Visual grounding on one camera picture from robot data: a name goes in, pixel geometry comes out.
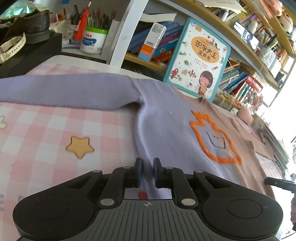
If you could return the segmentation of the red tassel ornament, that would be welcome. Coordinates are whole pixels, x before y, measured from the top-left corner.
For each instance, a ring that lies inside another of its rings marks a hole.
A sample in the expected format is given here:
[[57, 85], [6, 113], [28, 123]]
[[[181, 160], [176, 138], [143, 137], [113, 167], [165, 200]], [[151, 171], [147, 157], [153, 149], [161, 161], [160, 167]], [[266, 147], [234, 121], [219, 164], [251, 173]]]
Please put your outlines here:
[[74, 39], [73, 39], [74, 41], [80, 41], [83, 38], [83, 32], [84, 32], [84, 29], [86, 26], [86, 21], [88, 18], [88, 12], [89, 12], [91, 3], [92, 3], [92, 0], [89, 1], [87, 8], [85, 9], [85, 11], [83, 12], [83, 14], [80, 18], [80, 21], [79, 21], [77, 28], [75, 30], [76, 35], [74, 36]]

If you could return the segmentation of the pink plush toy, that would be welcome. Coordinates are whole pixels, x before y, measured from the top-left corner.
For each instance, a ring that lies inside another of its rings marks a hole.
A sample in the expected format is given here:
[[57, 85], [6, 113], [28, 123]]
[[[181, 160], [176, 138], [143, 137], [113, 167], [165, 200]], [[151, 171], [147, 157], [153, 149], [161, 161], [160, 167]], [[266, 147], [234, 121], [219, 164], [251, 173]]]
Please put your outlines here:
[[236, 115], [247, 125], [251, 125], [253, 123], [254, 118], [247, 107], [241, 107]]

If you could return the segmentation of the usmile box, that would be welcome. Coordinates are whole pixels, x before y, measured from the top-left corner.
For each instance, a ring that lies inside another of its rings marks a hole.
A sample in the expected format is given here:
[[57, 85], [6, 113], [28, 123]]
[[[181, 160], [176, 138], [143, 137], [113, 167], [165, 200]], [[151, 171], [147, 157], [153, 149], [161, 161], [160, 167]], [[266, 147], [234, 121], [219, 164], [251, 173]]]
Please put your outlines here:
[[153, 57], [164, 33], [167, 28], [159, 23], [154, 23], [142, 45], [140, 52], [138, 53], [137, 58], [149, 62]]

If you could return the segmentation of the red dictionary books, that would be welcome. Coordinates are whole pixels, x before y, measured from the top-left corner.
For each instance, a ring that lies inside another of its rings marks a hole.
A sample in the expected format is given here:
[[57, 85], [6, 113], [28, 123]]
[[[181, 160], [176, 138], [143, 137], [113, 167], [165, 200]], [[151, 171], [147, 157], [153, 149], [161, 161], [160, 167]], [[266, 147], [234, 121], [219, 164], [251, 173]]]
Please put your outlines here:
[[250, 86], [253, 90], [255, 90], [257, 93], [260, 93], [263, 89], [263, 86], [252, 76], [248, 76], [244, 79], [244, 82]]

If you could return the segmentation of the children's sound book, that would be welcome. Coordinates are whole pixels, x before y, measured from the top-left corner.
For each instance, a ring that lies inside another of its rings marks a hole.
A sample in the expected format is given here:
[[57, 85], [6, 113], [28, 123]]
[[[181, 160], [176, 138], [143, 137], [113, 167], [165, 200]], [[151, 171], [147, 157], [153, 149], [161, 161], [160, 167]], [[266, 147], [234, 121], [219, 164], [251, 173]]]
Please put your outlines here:
[[163, 82], [212, 102], [230, 53], [230, 45], [218, 34], [187, 18]]

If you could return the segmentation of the smartphone on shelf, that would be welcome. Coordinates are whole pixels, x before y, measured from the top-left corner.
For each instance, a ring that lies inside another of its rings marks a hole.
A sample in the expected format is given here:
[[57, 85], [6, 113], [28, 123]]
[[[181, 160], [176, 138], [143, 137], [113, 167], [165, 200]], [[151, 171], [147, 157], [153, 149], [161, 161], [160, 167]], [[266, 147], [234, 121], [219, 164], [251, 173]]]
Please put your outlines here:
[[259, 46], [259, 40], [253, 33], [249, 32], [241, 23], [235, 22], [233, 30], [239, 35], [239, 37], [253, 50], [256, 51]]

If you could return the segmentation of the row of upright books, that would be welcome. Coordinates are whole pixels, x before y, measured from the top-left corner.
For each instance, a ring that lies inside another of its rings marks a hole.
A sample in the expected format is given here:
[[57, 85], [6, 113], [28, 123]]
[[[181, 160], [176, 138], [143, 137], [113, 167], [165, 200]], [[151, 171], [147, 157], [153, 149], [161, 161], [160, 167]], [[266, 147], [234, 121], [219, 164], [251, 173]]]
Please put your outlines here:
[[251, 77], [247, 70], [242, 67], [242, 64], [228, 60], [218, 89], [220, 92], [230, 94], [235, 88], [241, 87], [248, 80], [251, 80]]

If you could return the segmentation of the purple and pink sweater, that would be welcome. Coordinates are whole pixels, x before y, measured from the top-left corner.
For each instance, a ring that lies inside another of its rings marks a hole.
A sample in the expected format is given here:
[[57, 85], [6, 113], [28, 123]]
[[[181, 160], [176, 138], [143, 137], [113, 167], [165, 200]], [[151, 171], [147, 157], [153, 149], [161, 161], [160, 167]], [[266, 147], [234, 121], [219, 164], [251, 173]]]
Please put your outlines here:
[[185, 173], [202, 169], [274, 197], [258, 159], [272, 159], [271, 148], [205, 98], [185, 96], [169, 84], [108, 73], [23, 75], [1, 80], [1, 101], [95, 110], [137, 103], [135, 144], [149, 197], [169, 198], [152, 186], [154, 158]]

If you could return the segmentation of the pink checkered tablecloth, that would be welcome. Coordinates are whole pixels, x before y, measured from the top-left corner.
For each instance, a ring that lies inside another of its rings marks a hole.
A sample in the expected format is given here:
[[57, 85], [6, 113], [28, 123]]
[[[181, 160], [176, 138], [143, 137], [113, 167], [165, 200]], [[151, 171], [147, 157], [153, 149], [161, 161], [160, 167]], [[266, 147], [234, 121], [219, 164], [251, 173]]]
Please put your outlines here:
[[114, 111], [1, 103], [1, 240], [15, 240], [12, 220], [23, 198], [100, 169], [131, 164], [138, 153], [137, 106]]

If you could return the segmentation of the black leather shoe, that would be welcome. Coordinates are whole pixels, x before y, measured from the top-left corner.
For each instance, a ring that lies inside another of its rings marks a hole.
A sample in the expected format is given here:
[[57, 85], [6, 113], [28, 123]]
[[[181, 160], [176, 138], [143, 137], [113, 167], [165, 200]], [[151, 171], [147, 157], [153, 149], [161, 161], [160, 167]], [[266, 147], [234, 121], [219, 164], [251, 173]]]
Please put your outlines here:
[[15, 16], [1, 20], [1, 44], [14, 37], [26, 36], [27, 44], [36, 44], [46, 41], [51, 36], [50, 11], [35, 9], [25, 16]]

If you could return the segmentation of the white pen holder can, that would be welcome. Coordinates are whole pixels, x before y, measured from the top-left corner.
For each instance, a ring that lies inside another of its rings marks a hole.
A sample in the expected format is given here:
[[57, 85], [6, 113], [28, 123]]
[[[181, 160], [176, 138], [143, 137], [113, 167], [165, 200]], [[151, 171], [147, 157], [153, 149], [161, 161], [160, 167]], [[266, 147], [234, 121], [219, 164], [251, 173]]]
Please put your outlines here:
[[86, 26], [80, 50], [87, 54], [101, 54], [108, 30]]

